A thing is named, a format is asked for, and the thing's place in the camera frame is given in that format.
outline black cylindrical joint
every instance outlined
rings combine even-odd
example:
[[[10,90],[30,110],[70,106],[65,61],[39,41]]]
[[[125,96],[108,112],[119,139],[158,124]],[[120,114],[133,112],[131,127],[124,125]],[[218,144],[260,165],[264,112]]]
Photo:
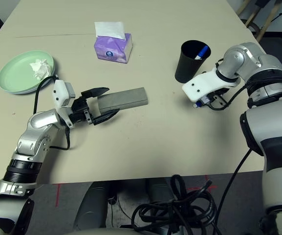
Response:
[[[14,183],[35,183],[42,163],[11,160],[3,180]]]
[[[248,96],[261,87],[275,83],[272,81],[274,79],[282,80],[282,70],[263,70],[254,74],[247,81],[247,83],[252,83],[247,87]]]

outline gray rectangular object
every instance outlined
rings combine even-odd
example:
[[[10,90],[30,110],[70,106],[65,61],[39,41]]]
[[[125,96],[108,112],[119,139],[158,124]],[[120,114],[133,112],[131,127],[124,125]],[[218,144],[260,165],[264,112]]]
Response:
[[[113,109],[129,109],[148,104],[144,87],[105,94],[97,97],[98,108],[102,113]]]

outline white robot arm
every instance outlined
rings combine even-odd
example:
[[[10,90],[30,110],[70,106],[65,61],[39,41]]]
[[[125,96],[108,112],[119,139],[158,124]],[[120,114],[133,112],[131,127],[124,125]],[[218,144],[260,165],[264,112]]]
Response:
[[[282,235],[282,64],[256,44],[244,43],[228,49],[217,68],[194,77],[182,89],[200,107],[240,79],[249,95],[249,110],[240,116],[240,125],[247,145],[265,157],[262,191],[267,216],[262,227],[265,234]]]

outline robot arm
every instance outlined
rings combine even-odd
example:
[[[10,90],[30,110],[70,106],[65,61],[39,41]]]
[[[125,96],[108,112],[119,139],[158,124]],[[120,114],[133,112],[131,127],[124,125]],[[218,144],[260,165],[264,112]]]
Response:
[[[249,95],[241,128],[247,145],[265,157],[262,191],[267,216],[262,229],[265,234],[282,234],[282,64],[256,44],[244,43],[228,49],[220,65],[182,89],[200,107],[211,102],[210,94],[234,87],[240,79]]]
[[[6,173],[0,180],[0,235],[23,235],[27,231],[34,206],[29,196],[36,188],[41,166],[58,131],[65,130],[68,134],[69,129],[80,121],[96,125],[119,111],[108,111],[99,117],[90,113],[86,99],[108,90],[95,88],[82,92],[82,96],[69,107],[75,97],[71,84],[55,80],[53,99],[56,109],[36,113],[29,119],[27,129],[19,138]]]

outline purple tissue box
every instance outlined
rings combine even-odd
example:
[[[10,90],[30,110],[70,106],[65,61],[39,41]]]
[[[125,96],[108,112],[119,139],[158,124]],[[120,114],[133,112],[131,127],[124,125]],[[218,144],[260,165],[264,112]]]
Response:
[[[132,50],[132,35],[125,33],[126,40],[112,37],[97,37],[94,48],[97,58],[127,63]]]

